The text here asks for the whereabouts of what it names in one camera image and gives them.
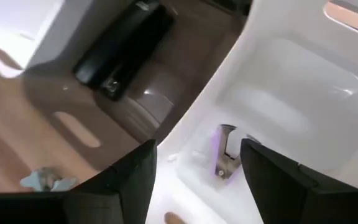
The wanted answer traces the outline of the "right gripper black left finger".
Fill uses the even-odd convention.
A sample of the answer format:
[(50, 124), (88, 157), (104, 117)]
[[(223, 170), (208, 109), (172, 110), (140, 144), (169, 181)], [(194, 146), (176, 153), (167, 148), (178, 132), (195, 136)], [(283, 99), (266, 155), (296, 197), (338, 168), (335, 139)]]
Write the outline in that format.
[(145, 223), (156, 169), (149, 139), (71, 190), (0, 193), (0, 223)]

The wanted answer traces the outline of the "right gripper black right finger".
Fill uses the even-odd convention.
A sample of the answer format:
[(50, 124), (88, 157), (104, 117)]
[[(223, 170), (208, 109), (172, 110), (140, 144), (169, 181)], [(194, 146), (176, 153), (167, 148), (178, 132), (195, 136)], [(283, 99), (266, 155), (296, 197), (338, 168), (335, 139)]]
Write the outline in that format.
[(358, 223), (358, 189), (251, 139), (242, 169), (264, 223)]

